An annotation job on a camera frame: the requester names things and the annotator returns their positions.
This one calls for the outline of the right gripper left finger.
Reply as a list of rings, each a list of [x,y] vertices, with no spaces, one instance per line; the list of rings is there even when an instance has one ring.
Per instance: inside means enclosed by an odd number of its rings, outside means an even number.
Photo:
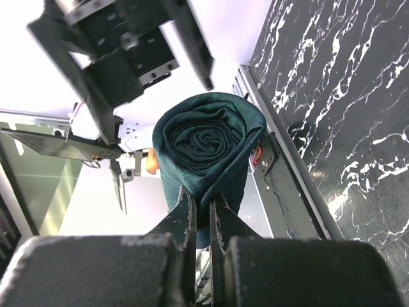
[[[193,306],[196,203],[176,205],[145,235],[33,237],[1,280],[2,306]]]

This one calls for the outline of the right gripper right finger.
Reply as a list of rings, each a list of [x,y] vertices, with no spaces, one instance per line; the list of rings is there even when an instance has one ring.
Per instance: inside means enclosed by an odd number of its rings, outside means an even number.
[[[213,306],[402,306],[369,244],[265,239],[219,193],[210,204]]]

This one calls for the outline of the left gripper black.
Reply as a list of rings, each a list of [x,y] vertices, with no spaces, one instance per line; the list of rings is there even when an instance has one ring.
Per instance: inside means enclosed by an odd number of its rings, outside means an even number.
[[[161,30],[174,21],[194,72],[213,90],[213,56],[187,1],[55,1],[55,18],[27,25],[86,103],[102,140],[116,143],[113,108],[140,97],[179,64]],[[71,53],[89,57],[81,68]]]

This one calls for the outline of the dark green tie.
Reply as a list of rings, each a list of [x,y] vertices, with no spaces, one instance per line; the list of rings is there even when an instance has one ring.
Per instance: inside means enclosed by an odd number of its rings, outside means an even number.
[[[204,93],[170,110],[153,129],[152,142],[169,209],[184,186],[197,205],[199,249],[210,245],[210,202],[222,192],[237,213],[249,156],[266,131],[263,113],[242,97]]]

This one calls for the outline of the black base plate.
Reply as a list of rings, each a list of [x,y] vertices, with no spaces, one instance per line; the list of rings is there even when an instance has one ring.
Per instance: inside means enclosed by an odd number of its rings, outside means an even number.
[[[256,106],[266,119],[266,131],[259,140],[261,157],[250,166],[272,237],[342,240],[295,145],[258,90],[249,67],[239,66],[233,91]]]

